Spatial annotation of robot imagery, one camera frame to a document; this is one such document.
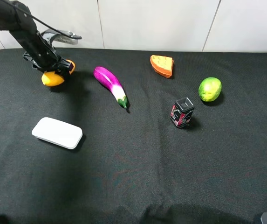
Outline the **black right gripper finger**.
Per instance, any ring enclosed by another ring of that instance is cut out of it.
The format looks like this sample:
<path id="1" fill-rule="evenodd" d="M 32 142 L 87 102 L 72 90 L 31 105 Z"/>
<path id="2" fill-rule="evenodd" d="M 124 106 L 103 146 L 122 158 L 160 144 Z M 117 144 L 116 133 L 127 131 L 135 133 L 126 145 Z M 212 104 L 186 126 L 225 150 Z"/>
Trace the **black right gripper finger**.
<path id="1" fill-rule="evenodd" d="M 43 68 L 33 62 L 33 68 L 42 72 L 42 81 L 65 81 L 65 76 L 55 74 L 54 68 Z"/>

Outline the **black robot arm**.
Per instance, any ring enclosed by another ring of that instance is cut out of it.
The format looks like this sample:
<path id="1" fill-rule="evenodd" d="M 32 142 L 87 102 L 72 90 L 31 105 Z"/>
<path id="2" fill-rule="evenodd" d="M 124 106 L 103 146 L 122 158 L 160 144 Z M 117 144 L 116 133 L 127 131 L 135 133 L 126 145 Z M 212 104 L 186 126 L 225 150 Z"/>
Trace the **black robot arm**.
<path id="1" fill-rule="evenodd" d="M 51 87 L 60 85 L 68 80 L 75 69 L 75 64 L 58 55 L 52 46 L 52 41 L 60 36 L 69 39 L 81 39 L 81 37 L 52 27 L 40 33 L 34 20 L 39 21 L 23 3 L 17 0 L 0 0 L 0 30 L 8 31 L 23 47 L 24 59 L 43 73 L 41 80 L 44 85 Z"/>

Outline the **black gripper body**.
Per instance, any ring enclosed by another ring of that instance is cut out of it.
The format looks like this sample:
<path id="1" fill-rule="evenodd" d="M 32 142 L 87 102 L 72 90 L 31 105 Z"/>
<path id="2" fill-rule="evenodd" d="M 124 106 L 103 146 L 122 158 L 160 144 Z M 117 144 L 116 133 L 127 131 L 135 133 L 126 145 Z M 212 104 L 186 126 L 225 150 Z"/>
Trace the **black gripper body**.
<path id="1" fill-rule="evenodd" d="M 39 67 L 50 68 L 60 61 L 61 57 L 42 38 L 34 22 L 21 24 L 20 28 L 10 30 L 9 33 Z"/>

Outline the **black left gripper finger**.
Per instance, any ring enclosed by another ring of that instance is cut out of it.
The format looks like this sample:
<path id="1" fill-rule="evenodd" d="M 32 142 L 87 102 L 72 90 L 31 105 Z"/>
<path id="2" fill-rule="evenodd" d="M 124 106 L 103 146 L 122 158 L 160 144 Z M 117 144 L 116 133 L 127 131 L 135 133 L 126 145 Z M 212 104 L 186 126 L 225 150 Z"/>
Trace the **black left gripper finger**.
<path id="1" fill-rule="evenodd" d="M 71 60 L 61 59 L 58 63 L 55 64 L 55 74 L 61 76 L 69 76 L 75 70 L 75 63 Z"/>

